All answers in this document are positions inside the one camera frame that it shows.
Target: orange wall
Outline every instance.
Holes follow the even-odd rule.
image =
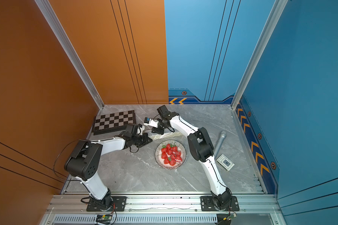
[[[97,111],[35,2],[0,0],[0,224],[39,223]]]
[[[168,102],[164,0],[50,0],[105,104]]]

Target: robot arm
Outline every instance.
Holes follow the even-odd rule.
[[[65,163],[65,170],[80,180],[89,191],[89,201],[94,202],[102,211],[112,204],[111,192],[98,175],[100,156],[131,147],[138,148],[152,142],[148,134],[143,135],[142,125],[128,124],[119,136],[99,141],[79,141]]]
[[[161,119],[145,118],[144,124],[153,126],[153,133],[164,133],[164,128],[172,127],[188,138],[189,150],[193,158],[203,166],[210,183],[213,202],[218,209],[225,209],[232,198],[229,188],[219,174],[213,156],[213,144],[205,128],[197,128],[181,118],[176,112],[168,111],[166,106],[158,108]]]

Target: black mounting plate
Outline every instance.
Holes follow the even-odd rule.
[[[116,212],[124,212],[125,204],[126,204],[126,196],[111,196],[113,198],[113,202],[115,203],[115,211]],[[86,208],[87,212],[101,212],[100,207],[92,200],[89,200],[88,207]]]
[[[200,196],[201,210],[204,212],[207,211],[219,211],[214,207],[213,196]],[[229,201],[230,211],[237,212],[239,211],[239,204],[237,197],[232,196],[232,199]]]

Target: blue wall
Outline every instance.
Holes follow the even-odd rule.
[[[288,225],[338,223],[338,1],[288,1],[244,98],[280,168]]]
[[[188,89],[201,101],[233,95],[273,3],[165,0],[169,89]]]

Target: black line stripe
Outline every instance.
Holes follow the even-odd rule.
[[[29,177],[27,177],[27,176],[25,176],[25,175],[22,175],[22,174],[20,174],[20,173],[14,172],[14,171],[12,171],[12,170],[6,169],[6,168],[4,168],[4,167],[1,167],[1,166],[0,166],[0,168],[1,168],[1,169],[5,169],[5,170],[10,171],[10,172],[13,172],[13,173],[16,173],[16,174],[18,174],[18,175],[20,175],[20,176],[23,176],[23,177],[25,177],[25,178],[29,178]],[[29,179],[30,179],[30,180],[34,180],[34,181],[39,182],[39,183],[42,183],[42,184],[45,184],[45,185],[47,185],[47,186],[49,186],[49,187],[53,187],[53,188],[55,188],[55,189],[60,190],[59,188],[56,188],[56,187],[51,186],[51,185],[49,185],[49,184],[40,182],[40,181],[38,181],[38,180],[35,180],[35,179],[32,179],[32,178],[29,178]]]
[[[138,88],[139,88],[140,97],[141,97],[141,99],[142,99],[142,103],[144,104],[143,97],[142,97],[142,92],[141,92],[140,86],[139,86],[139,81],[138,81],[137,71],[136,71],[135,65],[134,65],[133,54],[131,53],[128,35],[126,34],[126,28],[125,28],[125,24],[124,24],[123,14],[122,14],[122,12],[121,12],[119,0],[117,0],[117,1],[118,1],[118,5],[119,5],[119,11],[120,11],[120,15],[121,15],[121,20],[122,20],[123,26],[124,26],[124,31],[125,31],[126,41],[128,42],[128,47],[129,47],[129,52],[130,52],[130,56],[131,56],[131,61],[133,62],[133,67],[134,67],[135,77],[137,78],[137,83],[138,83]]]
[[[42,164],[42,163],[39,163],[39,162],[38,162],[38,161],[36,161],[36,160],[33,160],[32,158],[30,158],[30,157],[28,157],[28,156],[26,156],[26,155],[22,154],[22,153],[21,153],[21,152],[19,152],[19,151],[16,151],[15,149],[13,149],[13,148],[11,148],[11,147],[9,147],[9,146],[7,146],[7,145],[3,144],[2,142],[0,142],[0,144],[2,144],[2,145],[4,145],[4,146],[6,146],[6,147],[8,147],[8,148],[10,148],[11,150],[13,150],[13,151],[15,151],[15,152],[19,153],[20,155],[23,155],[23,156],[25,156],[26,158],[29,158],[29,159],[31,159],[31,160],[32,160],[32,161],[34,161],[34,162],[37,162],[38,164],[40,164],[40,165],[42,165],[42,166],[45,166],[46,168],[48,168],[48,169],[50,169],[50,170],[53,170],[52,168],[49,168],[48,166],[46,166],[46,165],[44,165],[44,164]],[[57,172],[58,174],[60,174],[60,175],[62,175],[62,176],[64,176],[64,177],[66,177],[64,174],[61,174],[61,173],[59,173],[58,171],[55,171],[55,172]]]
[[[328,183],[328,182],[331,182],[331,181],[334,181],[334,180],[337,180],[337,179],[338,179],[338,177],[337,177],[337,178],[334,178],[334,179],[331,179],[331,180],[329,180],[329,181],[326,181],[326,182],[323,182],[323,183],[320,183],[320,184],[314,185],[314,186],[312,186],[312,187],[309,187],[309,188],[303,189],[303,190],[301,190],[301,191],[294,192],[293,194],[297,194],[297,193],[299,193],[299,192],[302,192],[302,191],[305,191],[305,190],[311,189],[311,188],[313,188],[313,187],[320,186],[320,185],[322,185],[322,184],[325,184],[325,183]],[[282,198],[285,198],[285,197],[288,197],[288,196],[291,196],[291,195],[293,195],[293,194],[289,194],[289,195],[287,195],[287,196],[280,197],[280,198],[278,198],[278,200],[279,200],[279,199],[282,199]]]
[[[220,48],[219,58],[218,58],[217,66],[216,66],[216,68],[215,68],[215,73],[214,73],[213,83],[212,83],[212,87],[211,87],[211,89],[210,89],[208,101],[210,100],[210,95],[212,94],[213,84],[214,84],[215,76],[216,76],[216,73],[217,73],[218,64],[219,64],[219,60],[220,60],[220,56],[221,56],[221,54],[222,54],[223,44],[224,44],[225,36],[226,36],[226,34],[227,34],[228,24],[229,24],[229,20],[230,20],[230,15],[232,14],[233,5],[234,5],[234,0],[233,0],[233,3],[232,3],[232,7],[230,8],[230,13],[229,13],[229,18],[228,18],[228,22],[227,22],[227,27],[225,28],[225,33],[224,33],[224,38],[223,38],[223,42],[222,42],[222,47]]]
[[[303,203],[303,202],[315,200],[315,199],[318,199],[318,198],[323,198],[323,197],[331,196],[331,195],[334,195],[334,194],[338,194],[338,192],[335,192],[335,193],[332,193],[332,194],[327,194],[327,195],[316,197],[316,198],[312,198],[312,199],[301,201],[301,202],[297,202],[297,203],[293,203],[293,204],[290,204],[290,205],[287,205],[287,206],[296,205],[296,204],[299,204],[299,203]]]
[[[127,62],[127,64],[128,64],[128,68],[129,68],[129,72],[130,72],[130,76],[131,76],[131,81],[133,82],[133,86],[134,86],[135,95],[137,96],[138,104],[140,104],[140,103],[139,103],[138,94],[137,94],[137,90],[135,89],[135,85],[134,85],[133,75],[131,74],[131,70],[130,70],[130,66],[129,66],[128,58],[126,57],[126,52],[125,52],[125,48],[124,48],[124,43],[123,43],[123,40],[122,40],[122,38],[121,38],[121,34],[120,34],[120,30],[119,30],[118,21],[116,20],[116,16],[115,16],[115,12],[114,12],[113,3],[111,2],[111,0],[110,0],[110,4],[111,4],[111,7],[112,7],[112,9],[113,9],[113,13],[114,13],[114,18],[115,18],[116,26],[118,27],[118,32],[119,32],[119,36],[120,36],[120,40],[121,40],[121,44],[123,45],[123,50],[124,50],[124,54],[125,54],[125,58],[126,58],[126,62]]]
[[[131,30],[131,24],[130,24],[130,19],[129,19],[128,8],[126,7],[126,1],[125,1],[125,0],[124,0],[124,3],[125,3],[125,8],[126,8],[126,14],[128,15],[128,20],[129,20],[129,27],[130,27],[131,37],[133,38],[134,51],[135,51],[135,55],[136,55],[136,57],[137,57],[137,62],[138,62],[138,67],[139,67],[139,74],[140,74],[140,78],[141,78],[141,80],[142,80],[142,86],[143,86],[143,92],[144,92],[145,102],[148,104],[147,99],[146,99],[146,94],[145,94],[145,88],[144,88],[144,83],[143,83],[142,73],[141,73],[141,71],[140,71],[140,65],[139,65],[139,60],[138,60],[137,49],[135,48],[135,42],[134,42],[133,31]]]
[[[231,38],[231,36],[232,36],[232,32],[233,32],[233,28],[234,28],[234,24],[235,24],[235,19],[236,19],[236,16],[238,15],[238,10],[239,10],[239,6],[240,6],[240,2],[241,2],[241,0],[239,1],[239,5],[238,5],[238,8],[237,8],[237,12],[236,12],[236,14],[235,14],[235,18],[234,18],[234,22],[233,22],[233,26],[232,26],[232,31],[230,32],[230,36],[229,36],[229,40],[228,40],[227,49],[225,50],[225,54],[224,54],[224,58],[223,58],[223,62],[222,62],[222,67],[220,68],[220,72],[219,72],[219,75],[218,75],[218,80],[217,80],[217,84],[216,84],[216,86],[215,86],[215,90],[214,90],[214,94],[213,94],[212,101],[214,100],[214,95],[215,95],[215,92],[216,92],[216,90],[217,90],[217,86],[218,86],[218,82],[219,82],[219,78],[220,78],[220,73],[222,72],[222,68],[223,68],[223,64],[224,64],[224,60],[225,60],[225,55],[227,54],[227,50],[228,50],[230,38]]]
[[[214,58],[215,58],[215,53],[217,51],[217,45],[218,45],[218,40],[219,40],[219,34],[220,34],[220,29],[222,27],[222,22],[223,22],[223,17],[224,17],[224,12],[225,12],[225,6],[227,5],[227,0],[225,0],[225,5],[224,5],[224,10],[223,10],[223,15],[222,15],[222,21],[220,22],[220,27],[219,27],[219,32],[218,32],[218,38],[217,38],[217,43],[215,45],[215,50],[214,50],[214,55],[213,55],[213,61],[212,61],[212,66],[210,67],[210,73],[209,73],[209,78],[208,78],[208,84],[207,84],[207,90],[205,91],[205,97],[204,101],[207,98],[207,92],[208,92],[208,87],[209,87],[209,81],[210,81],[210,75],[212,73],[212,68],[213,68],[213,63],[214,63]]]
[[[31,168],[31,167],[28,167],[27,165],[24,165],[24,164],[22,164],[22,163],[19,163],[18,161],[15,161],[15,160],[13,160],[13,159],[10,159],[9,157],[6,157],[5,155],[2,155],[2,154],[0,154],[0,155],[3,156],[3,157],[5,157],[5,158],[7,158],[7,159],[9,159],[9,160],[12,160],[12,161],[14,161],[14,162],[16,162],[16,163],[18,163],[18,164],[20,164],[20,165],[23,165],[23,166],[25,166],[25,167],[27,167],[27,168],[29,168],[29,169],[32,169],[32,170],[34,170],[34,171],[36,171],[36,172],[38,172],[38,173],[41,173],[41,172],[37,171],[36,169],[33,169],[33,168]]]
[[[336,208],[336,207],[338,207],[338,206],[330,206],[330,207],[326,207],[326,208],[314,209],[314,210],[309,210],[309,211],[305,211],[305,212],[297,212],[297,213],[283,215],[283,216],[291,216],[291,215],[296,215],[296,214],[301,214],[301,213],[306,213],[306,212],[313,212],[313,211],[318,211],[318,210],[322,210],[322,209]]]

